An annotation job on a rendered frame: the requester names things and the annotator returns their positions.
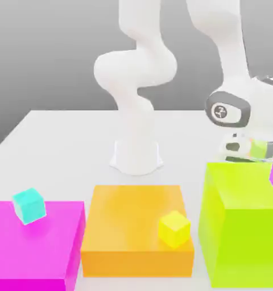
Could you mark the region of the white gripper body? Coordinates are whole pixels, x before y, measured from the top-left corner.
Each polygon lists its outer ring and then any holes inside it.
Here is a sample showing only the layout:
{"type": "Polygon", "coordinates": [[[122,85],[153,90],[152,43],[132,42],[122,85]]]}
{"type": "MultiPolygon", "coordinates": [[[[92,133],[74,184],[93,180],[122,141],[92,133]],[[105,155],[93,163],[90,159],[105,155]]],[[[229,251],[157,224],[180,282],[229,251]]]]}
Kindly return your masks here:
{"type": "Polygon", "coordinates": [[[273,157],[267,159],[251,159],[249,157],[218,155],[218,160],[232,163],[271,163],[273,161],[273,157]]]}

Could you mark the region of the small yellow cube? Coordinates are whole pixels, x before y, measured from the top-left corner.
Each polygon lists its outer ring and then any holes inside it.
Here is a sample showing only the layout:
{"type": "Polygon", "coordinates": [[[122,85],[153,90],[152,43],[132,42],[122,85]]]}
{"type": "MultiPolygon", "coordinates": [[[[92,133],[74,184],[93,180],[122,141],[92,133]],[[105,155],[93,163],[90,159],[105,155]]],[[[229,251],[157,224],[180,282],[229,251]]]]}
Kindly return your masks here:
{"type": "Polygon", "coordinates": [[[159,220],[159,238],[169,247],[177,248],[190,238],[191,222],[177,210],[159,220]]]}

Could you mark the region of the small cyan cube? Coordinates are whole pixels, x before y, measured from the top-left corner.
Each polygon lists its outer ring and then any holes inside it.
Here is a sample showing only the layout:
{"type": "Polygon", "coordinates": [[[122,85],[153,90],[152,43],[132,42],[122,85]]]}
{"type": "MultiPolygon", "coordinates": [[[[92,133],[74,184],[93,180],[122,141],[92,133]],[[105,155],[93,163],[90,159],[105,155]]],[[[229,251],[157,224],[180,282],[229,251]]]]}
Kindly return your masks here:
{"type": "Polygon", "coordinates": [[[47,215],[44,199],[34,188],[13,195],[12,202],[15,213],[23,225],[28,225],[47,215]]]}

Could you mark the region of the large lime green box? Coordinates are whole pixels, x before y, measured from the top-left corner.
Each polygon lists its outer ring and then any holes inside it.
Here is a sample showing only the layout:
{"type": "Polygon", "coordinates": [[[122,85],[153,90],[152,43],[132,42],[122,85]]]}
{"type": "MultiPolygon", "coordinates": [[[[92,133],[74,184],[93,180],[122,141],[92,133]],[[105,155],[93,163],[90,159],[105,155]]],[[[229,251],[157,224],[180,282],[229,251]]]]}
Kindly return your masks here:
{"type": "Polygon", "coordinates": [[[207,163],[198,237],[214,288],[273,288],[269,163],[207,163]]]}

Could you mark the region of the large orange box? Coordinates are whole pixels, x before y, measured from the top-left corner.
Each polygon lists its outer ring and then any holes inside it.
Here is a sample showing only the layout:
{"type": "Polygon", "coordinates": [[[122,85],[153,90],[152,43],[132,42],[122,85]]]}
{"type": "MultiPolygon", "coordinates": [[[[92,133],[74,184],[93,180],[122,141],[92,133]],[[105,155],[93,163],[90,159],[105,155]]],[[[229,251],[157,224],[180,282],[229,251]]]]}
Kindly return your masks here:
{"type": "Polygon", "coordinates": [[[84,277],[191,277],[191,239],[177,249],[158,236],[159,219],[185,215],[178,185],[97,185],[81,261],[84,277]]]}

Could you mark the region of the large magenta box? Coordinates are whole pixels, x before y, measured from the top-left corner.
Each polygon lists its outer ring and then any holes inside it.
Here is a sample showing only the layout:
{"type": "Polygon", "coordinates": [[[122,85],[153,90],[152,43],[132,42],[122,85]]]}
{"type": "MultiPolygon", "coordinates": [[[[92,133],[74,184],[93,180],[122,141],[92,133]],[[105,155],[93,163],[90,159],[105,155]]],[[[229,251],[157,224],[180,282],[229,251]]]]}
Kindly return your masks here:
{"type": "Polygon", "coordinates": [[[85,230],[82,201],[47,201],[29,225],[0,201],[0,291],[75,291],[85,230]]]}

